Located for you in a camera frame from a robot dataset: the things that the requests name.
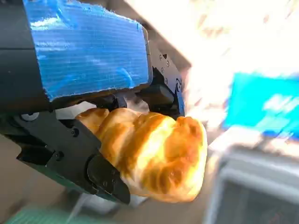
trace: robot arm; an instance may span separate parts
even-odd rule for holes
[[[41,49],[38,49],[35,43],[36,37],[35,40],[32,38],[35,34],[30,27],[32,22],[28,16],[30,9],[33,9],[28,4],[40,2],[43,3],[38,1],[23,4],[20,0],[13,0],[3,3],[3,7],[0,7],[0,17],[5,17],[5,20],[0,21],[6,21],[6,24],[0,22],[0,29],[3,30],[1,26],[13,26],[6,37],[0,40],[0,95],[5,96],[0,100],[0,133],[20,145],[21,153],[17,157],[19,161],[56,182],[79,192],[129,203],[130,192],[121,180],[119,171],[99,152],[101,142],[79,121],[58,120],[55,110],[88,101],[111,111],[126,107],[121,93],[132,91],[148,103],[151,111],[176,119],[178,116],[184,116],[180,74],[172,61],[166,55],[162,55],[154,43],[148,41],[147,32],[142,28],[146,44],[146,55],[143,57],[146,58],[147,65],[143,70],[147,72],[136,77],[129,88],[126,83],[115,87],[115,80],[111,79],[107,83],[101,80],[99,75],[92,81],[105,84],[102,88],[93,90],[92,93],[64,93],[63,96],[51,100],[49,95],[45,94],[47,89],[43,85],[45,77],[42,74],[45,68],[41,67],[43,62],[37,52]],[[16,27],[15,20],[19,21],[19,27]],[[23,32],[17,42],[7,38],[10,35],[16,37],[20,29]],[[126,52],[133,54],[134,48],[126,49]],[[80,53],[78,51],[82,58],[87,57]],[[77,64],[80,65],[86,66],[86,63],[82,61],[82,64]],[[69,65],[62,63],[62,66],[67,68]],[[140,66],[133,64],[130,68],[134,71]],[[126,73],[122,71],[117,75],[118,79],[126,77]],[[146,76],[147,81],[137,83],[141,76]],[[76,82],[78,80],[69,80],[66,85]]]

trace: floor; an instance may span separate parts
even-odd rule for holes
[[[18,162],[15,158],[20,148],[13,142],[0,136],[0,223],[14,212],[16,204],[25,203],[44,207],[58,207],[70,211],[78,195],[66,194],[64,187],[51,179],[36,172],[30,167]],[[198,224],[204,216],[211,180],[213,178],[214,163],[207,164],[203,189],[198,198],[191,203],[161,203],[147,200],[137,208],[124,207],[111,212],[106,218],[116,223],[128,224]],[[94,212],[83,210],[83,213],[97,216]]]

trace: blue duct tape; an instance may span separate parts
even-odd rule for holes
[[[75,0],[23,2],[50,101],[149,81],[138,22]]]

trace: screw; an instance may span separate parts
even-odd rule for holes
[[[56,161],[61,161],[64,157],[64,153],[58,152],[55,157],[56,157]]]
[[[74,138],[76,138],[78,135],[79,135],[79,130],[77,128],[74,128],[72,131],[71,131],[71,134]]]

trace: blue object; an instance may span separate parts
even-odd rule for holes
[[[299,139],[299,79],[235,74],[224,127],[254,128]]]
[[[149,82],[145,39],[138,22],[75,0],[23,3],[50,101]]]

